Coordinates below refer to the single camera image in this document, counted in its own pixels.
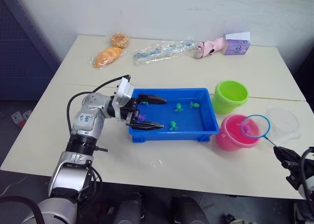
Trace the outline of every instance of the table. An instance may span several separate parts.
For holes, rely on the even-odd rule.
[[[49,84],[30,119],[15,141],[1,166],[2,170],[51,176],[69,139],[66,123],[68,99],[93,86],[67,83]],[[100,93],[111,95],[113,88]],[[73,121],[83,96],[72,103]],[[301,154],[313,144],[314,116],[304,101],[250,98],[233,113],[265,114],[267,108],[282,107],[300,122],[301,138],[285,147]],[[219,123],[226,115],[217,115]],[[131,142],[128,128],[115,119],[106,119],[98,146],[109,153],[94,152],[94,167],[103,181],[166,187],[231,195],[273,198],[301,198],[285,177],[272,146],[266,142],[252,149],[223,151],[211,138],[209,143],[197,141]]]
[[[277,48],[251,46],[245,55],[222,55],[203,59],[190,55],[156,63],[133,65],[133,52],[158,40],[131,39],[119,59],[102,70],[91,66],[89,58],[110,43],[106,37],[79,35],[52,83],[100,85],[110,79],[131,74],[136,88],[198,88],[213,93],[222,80],[243,83],[251,97],[305,100]]]

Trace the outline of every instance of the dark floor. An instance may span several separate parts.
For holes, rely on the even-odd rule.
[[[0,102],[0,163],[2,163],[13,145],[20,128],[11,120],[16,111],[25,112],[35,107],[35,102],[5,101]],[[10,187],[4,196],[24,196],[39,202],[47,197],[49,177],[11,173],[0,171],[0,194],[12,183],[21,183]],[[102,204],[97,203],[85,212],[78,213],[78,223],[110,223],[106,220],[105,211],[108,206],[117,206],[123,197],[130,192],[140,191],[144,194],[146,216],[145,223],[167,224],[169,207],[172,197],[188,195],[194,198],[204,210],[211,224],[223,224],[221,216],[231,213],[239,219],[258,224],[289,224],[292,218],[292,200],[266,199],[254,197],[232,197],[227,195],[202,193],[194,191],[172,190],[164,188],[131,186],[123,184],[105,183]],[[0,223],[18,224],[29,213],[22,204],[0,204]]]

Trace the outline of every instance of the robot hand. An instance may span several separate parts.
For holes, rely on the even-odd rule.
[[[125,75],[117,79],[121,79],[121,82],[114,96],[96,93],[99,88],[93,92],[81,93],[88,95],[83,99],[82,107],[75,116],[70,140],[50,180],[49,198],[38,204],[45,223],[74,224],[78,209],[89,206],[97,197],[96,179],[100,182],[102,180],[92,167],[93,153],[95,150],[106,151],[96,146],[106,118],[115,117],[118,121],[125,121],[126,125],[139,130],[163,128],[162,124],[154,122],[138,122],[137,105],[144,101],[150,104],[166,104],[167,100],[144,94],[132,98],[134,86],[129,83],[130,76]],[[68,111],[73,98],[69,101]],[[36,223],[34,214],[30,213],[22,223]]]

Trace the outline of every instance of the blue plastic tray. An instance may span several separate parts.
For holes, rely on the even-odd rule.
[[[143,131],[130,128],[133,142],[147,140],[198,140],[208,142],[210,136],[219,133],[217,120],[206,88],[180,89],[135,89],[132,97],[139,94],[157,95],[168,100],[167,104],[139,104],[140,115],[146,115],[146,121],[163,124],[164,128]],[[190,108],[190,102],[198,103],[199,108]],[[183,111],[175,112],[177,103]],[[178,129],[170,131],[170,123],[175,121]]]

